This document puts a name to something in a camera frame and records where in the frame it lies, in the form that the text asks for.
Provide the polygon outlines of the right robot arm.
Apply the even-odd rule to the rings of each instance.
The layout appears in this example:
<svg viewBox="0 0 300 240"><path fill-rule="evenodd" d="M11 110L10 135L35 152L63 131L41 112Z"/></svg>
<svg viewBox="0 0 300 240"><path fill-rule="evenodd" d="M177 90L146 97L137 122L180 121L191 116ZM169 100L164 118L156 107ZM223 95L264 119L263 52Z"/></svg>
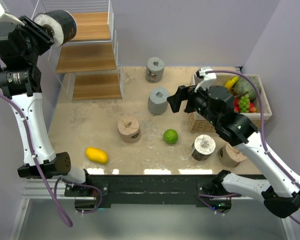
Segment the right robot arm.
<svg viewBox="0 0 300 240"><path fill-rule="evenodd" d="M265 177L256 180L221 171L212 180L212 191L220 197L238 194L263 202L279 218L290 217L300 208L300 176L278 158L272 160L270 150L262 143L261 132L245 115L234 110L234 96L223 86L195 90L195 86L178 87L167 98L173 113L186 101L184 112L197 112L209 121L220 138L238 149Z"/></svg>

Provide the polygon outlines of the brown paper roll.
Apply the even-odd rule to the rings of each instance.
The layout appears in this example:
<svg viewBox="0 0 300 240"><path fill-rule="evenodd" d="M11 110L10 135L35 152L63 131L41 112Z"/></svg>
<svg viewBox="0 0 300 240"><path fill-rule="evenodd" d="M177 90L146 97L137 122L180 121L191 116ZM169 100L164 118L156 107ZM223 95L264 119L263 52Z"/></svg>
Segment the brown paper roll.
<svg viewBox="0 0 300 240"><path fill-rule="evenodd" d="M125 143L136 143L141 138L141 127L133 116L121 117L117 122L117 129L121 140Z"/></svg>
<svg viewBox="0 0 300 240"><path fill-rule="evenodd" d="M229 143L221 147L217 152L219 161L227 168L234 168L248 158Z"/></svg>

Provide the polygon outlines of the black paper roll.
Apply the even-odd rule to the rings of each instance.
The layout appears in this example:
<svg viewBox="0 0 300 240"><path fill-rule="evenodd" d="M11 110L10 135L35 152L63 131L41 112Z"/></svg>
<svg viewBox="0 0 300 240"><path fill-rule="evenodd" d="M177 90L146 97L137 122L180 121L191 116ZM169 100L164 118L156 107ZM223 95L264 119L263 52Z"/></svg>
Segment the black paper roll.
<svg viewBox="0 0 300 240"><path fill-rule="evenodd" d="M58 48L72 40L77 34L75 18L66 10L58 9L38 13L33 21L44 27L53 38L52 48Z"/></svg>
<svg viewBox="0 0 300 240"><path fill-rule="evenodd" d="M197 161L205 161L216 149L215 140L207 134L199 135L191 146L191 156Z"/></svg>

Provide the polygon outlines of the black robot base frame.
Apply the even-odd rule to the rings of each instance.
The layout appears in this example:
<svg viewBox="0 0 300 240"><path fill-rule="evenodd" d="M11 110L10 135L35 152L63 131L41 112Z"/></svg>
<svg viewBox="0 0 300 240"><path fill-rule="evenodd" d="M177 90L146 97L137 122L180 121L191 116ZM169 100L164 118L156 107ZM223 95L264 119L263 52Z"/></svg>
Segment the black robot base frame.
<svg viewBox="0 0 300 240"><path fill-rule="evenodd" d="M242 197L237 190L227 191L218 174L181 175L91 175L88 182L101 192L97 194L101 208L126 205L195 205L226 212L230 198Z"/></svg>

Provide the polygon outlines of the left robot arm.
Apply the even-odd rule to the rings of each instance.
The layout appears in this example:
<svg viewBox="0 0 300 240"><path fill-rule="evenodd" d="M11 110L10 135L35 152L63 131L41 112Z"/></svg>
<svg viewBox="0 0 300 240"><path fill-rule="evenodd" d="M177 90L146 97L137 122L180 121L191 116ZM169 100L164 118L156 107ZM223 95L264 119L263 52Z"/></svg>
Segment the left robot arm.
<svg viewBox="0 0 300 240"><path fill-rule="evenodd" d="M26 179L63 178L76 191L89 196L94 184L88 172L71 164L67 152L56 153L50 143L43 115L41 71L38 58L51 48L72 40L77 33L74 17L53 10L15 18L0 17L0 89L14 112L23 146L23 164L17 173Z"/></svg>

